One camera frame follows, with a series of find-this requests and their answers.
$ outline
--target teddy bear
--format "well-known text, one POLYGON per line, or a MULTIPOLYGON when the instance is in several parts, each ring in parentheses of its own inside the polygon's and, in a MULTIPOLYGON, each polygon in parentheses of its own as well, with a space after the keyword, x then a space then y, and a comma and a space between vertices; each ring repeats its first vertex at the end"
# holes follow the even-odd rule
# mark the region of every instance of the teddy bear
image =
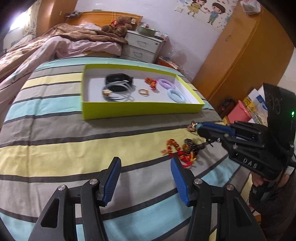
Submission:
POLYGON ((116 19, 116 21, 112 22, 112 24, 104 25, 102 27, 102 31, 105 33, 113 33, 118 36, 125 37, 128 30, 132 30, 132 17, 123 17, 120 16, 116 19))

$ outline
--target plastic bag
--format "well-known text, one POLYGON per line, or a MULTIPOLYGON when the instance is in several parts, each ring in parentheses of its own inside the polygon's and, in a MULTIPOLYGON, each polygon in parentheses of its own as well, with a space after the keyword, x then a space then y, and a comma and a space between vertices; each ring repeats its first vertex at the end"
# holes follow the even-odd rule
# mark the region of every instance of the plastic bag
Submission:
POLYGON ((242 9, 249 15, 260 13, 261 5, 256 0, 243 0, 241 1, 242 9))

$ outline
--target curtain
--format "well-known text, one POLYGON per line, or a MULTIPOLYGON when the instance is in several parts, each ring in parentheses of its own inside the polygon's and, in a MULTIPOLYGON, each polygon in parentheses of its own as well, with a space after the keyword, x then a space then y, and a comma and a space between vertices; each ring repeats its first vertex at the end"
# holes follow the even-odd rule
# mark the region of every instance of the curtain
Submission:
POLYGON ((33 35, 33 39, 36 38, 36 26, 37 26, 37 16, 39 12, 39 7, 42 0, 37 0, 27 11, 26 13, 30 15, 30 20, 24 25, 23 31, 24 36, 29 34, 33 35))

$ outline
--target pink container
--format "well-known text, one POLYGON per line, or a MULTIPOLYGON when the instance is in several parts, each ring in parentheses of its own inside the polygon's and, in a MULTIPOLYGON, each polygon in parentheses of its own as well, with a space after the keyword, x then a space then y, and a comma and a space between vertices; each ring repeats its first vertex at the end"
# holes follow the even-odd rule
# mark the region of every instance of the pink container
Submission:
POLYGON ((234 121, 247 122, 251 119, 250 113, 240 100, 239 103, 234 107, 234 109, 228 114, 227 117, 230 123, 234 123, 234 121))

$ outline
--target yellow stripe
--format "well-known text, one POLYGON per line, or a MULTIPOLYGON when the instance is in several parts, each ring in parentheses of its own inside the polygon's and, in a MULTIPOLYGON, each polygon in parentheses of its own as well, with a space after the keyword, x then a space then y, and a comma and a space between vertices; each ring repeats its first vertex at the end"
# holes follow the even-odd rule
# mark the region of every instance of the yellow stripe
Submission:
POLYGON ((193 90, 197 90, 193 84, 191 83, 186 83, 186 84, 188 84, 193 90))
POLYGON ((252 186, 252 176, 251 174, 249 175, 249 178, 246 182, 246 185, 244 186, 241 196, 244 199, 244 201, 246 202, 249 198, 249 192, 251 190, 251 186, 252 186))
POLYGON ((180 145, 185 138, 197 140, 186 129, 177 129, 84 142, 8 146, 0 148, 0 174, 42 177, 98 172, 106 169, 114 156, 120 157, 122 166, 132 165, 161 157, 170 138, 180 145))
POLYGON ((83 73, 71 73, 71 74, 59 74, 53 76, 43 76, 31 80, 27 80, 27 82, 23 85, 23 88, 32 87, 36 85, 42 84, 54 84, 61 82, 71 82, 71 81, 81 81, 83 78, 83 73))
POLYGON ((215 229, 215 230, 211 233, 211 235, 210 235, 210 237, 209 237, 209 241, 215 241, 215 240, 216 240, 216 235, 217 235, 217 229, 215 229))

